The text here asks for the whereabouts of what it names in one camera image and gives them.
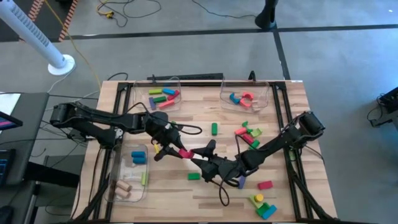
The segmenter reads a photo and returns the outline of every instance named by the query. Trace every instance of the gray concrete floor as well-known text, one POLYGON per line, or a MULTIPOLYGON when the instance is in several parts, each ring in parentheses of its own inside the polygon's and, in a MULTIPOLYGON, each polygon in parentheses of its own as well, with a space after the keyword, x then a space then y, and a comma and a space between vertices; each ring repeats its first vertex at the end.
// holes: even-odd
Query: gray concrete floor
MULTIPOLYGON (((264 0, 197 0, 209 10, 240 16, 257 14, 264 0)), ((176 30, 255 28, 253 18, 230 19, 207 14, 189 0, 159 0, 163 10, 143 19, 130 19, 125 28, 96 15, 96 1, 80 1, 70 26, 73 35, 119 34, 176 30)), ((150 11, 138 0, 131 14, 150 11)), ((398 3, 392 0, 288 0, 277 8, 279 27, 398 24, 398 3)), ((320 139, 339 218, 359 222, 396 223, 398 212, 398 138, 390 124, 372 128, 366 114, 375 99, 398 85, 398 30, 298 32, 280 34, 290 76, 304 80, 310 106, 326 126, 320 139)), ((246 79, 255 70, 261 79, 281 80, 282 69, 272 34, 228 34, 182 37, 78 40, 78 48, 101 80, 128 72, 130 80, 152 74, 181 75, 223 72, 229 79, 246 79)), ((84 61, 68 42, 55 44, 74 56, 76 70, 57 85, 54 94, 83 96, 98 90, 84 61)), ((58 80, 47 63, 27 44, 0 43, 0 91, 47 91, 58 80)), ((67 101, 51 98, 49 106, 67 101)), ((94 101, 84 101, 95 106, 94 101)), ((45 114, 48 120, 50 112, 45 114)), ((52 137, 40 132, 40 137, 52 137)), ((37 142, 33 155, 67 154, 73 143, 37 142)), ((79 147, 73 154, 84 154, 79 147)), ((44 157, 32 158, 42 162, 44 157)), ((52 208, 70 213, 70 208, 52 208)), ((47 215, 36 223, 67 217, 47 215)))

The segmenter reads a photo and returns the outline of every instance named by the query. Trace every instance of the green block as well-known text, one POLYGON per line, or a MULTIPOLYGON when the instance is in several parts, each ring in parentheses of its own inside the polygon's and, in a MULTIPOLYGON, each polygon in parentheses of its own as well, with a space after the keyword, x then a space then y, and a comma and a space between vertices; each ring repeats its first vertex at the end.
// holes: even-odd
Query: green block
POLYGON ((269 208, 270 206, 268 203, 263 203, 262 206, 256 210, 256 212, 260 217, 262 217, 262 214, 264 214, 269 208))
POLYGON ((255 201, 254 199, 254 195, 250 195, 249 196, 249 200, 251 201, 251 203, 258 209, 262 207, 262 203, 258 203, 255 201))
POLYGON ((213 136, 217 135, 217 123, 211 124, 211 135, 213 135, 213 136))
POLYGON ((165 102, 166 100, 167 100, 166 96, 161 96, 161 97, 154 98, 154 102, 155 103, 165 102))
POLYGON ((200 180, 200 174, 199 173, 188 174, 188 180, 200 180))
POLYGON ((253 144, 251 144, 249 149, 257 149, 258 145, 260 145, 260 141, 256 139, 254 140, 253 144))
POLYGON ((142 186, 145 186, 147 184, 147 178, 148 178, 147 172, 143 172, 141 174, 141 185, 142 186))
POLYGON ((254 129, 250 134, 252 137, 255 138, 255 137, 259 136, 260 134, 262 134, 262 131, 259 128, 257 128, 257 129, 254 129))
POLYGON ((162 89, 149 90, 148 92, 149 92, 150 95, 162 94, 162 89))

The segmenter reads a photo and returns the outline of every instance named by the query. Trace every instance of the blue cylinder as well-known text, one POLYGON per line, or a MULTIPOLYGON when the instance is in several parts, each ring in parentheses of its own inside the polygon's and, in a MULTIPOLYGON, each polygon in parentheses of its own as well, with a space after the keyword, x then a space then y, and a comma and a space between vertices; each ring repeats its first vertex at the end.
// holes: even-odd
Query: blue cylinder
POLYGON ((134 158, 132 158, 132 162, 135 164, 145 164, 146 159, 145 159, 145 157, 134 157, 134 158))
POLYGON ((131 157, 133 157, 133 158, 135 158, 135 157, 145 158, 145 152, 142 152, 142 151, 131 152, 131 157))

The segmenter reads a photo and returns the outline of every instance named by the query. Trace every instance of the yellow block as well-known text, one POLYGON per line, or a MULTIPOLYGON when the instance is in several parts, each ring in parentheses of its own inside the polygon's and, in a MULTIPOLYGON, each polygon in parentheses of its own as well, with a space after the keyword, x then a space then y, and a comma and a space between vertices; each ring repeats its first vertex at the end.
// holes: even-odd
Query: yellow block
POLYGON ((155 146, 155 152, 156 154, 158 154, 160 151, 159 146, 157 144, 154 144, 154 146, 155 146))
POLYGON ((254 196, 256 202, 262 202, 264 200, 264 196, 262 194, 257 194, 254 196))

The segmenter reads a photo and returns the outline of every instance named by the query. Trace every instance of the blue block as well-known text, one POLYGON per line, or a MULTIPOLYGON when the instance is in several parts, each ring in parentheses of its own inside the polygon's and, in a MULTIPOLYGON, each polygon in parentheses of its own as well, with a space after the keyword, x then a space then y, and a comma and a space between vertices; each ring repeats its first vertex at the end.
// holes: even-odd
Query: blue block
POLYGON ((150 108, 152 110, 156 110, 156 104, 154 102, 154 98, 153 97, 149 97, 149 103, 150 103, 150 108))
POLYGON ((131 152, 131 157, 133 157, 133 158, 135 158, 135 157, 145 158, 145 152, 143 152, 143 151, 131 152))
POLYGON ((243 189, 245 181, 246 181, 246 177, 241 176, 241 178, 239 179, 239 189, 243 189))
POLYGON ((274 214, 276 212, 276 207, 275 205, 271 205, 271 207, 269 207, 269 209, 264 212, 264 214, 262 214, 262 218, 263 219, 268 219, 272 214, 274 214))
POLYGON ((235 98, 235 93, 231 93, 229 96, 229 99, 234 102, 234 104, 239 104, 239 101, 241 101, 241 99, 237 99, 235 98))
POLYGON ((174 90, 170 90, 170 89, 163 89, 163 93, 167 94, 167 95, 174 95, 175 91, 174 90))
POLYGON ((146 161, 145 157, 144 158, 134 157, 134 158, 132 158, 132 162, 135 164, 145 164, 147 161, 146 161))

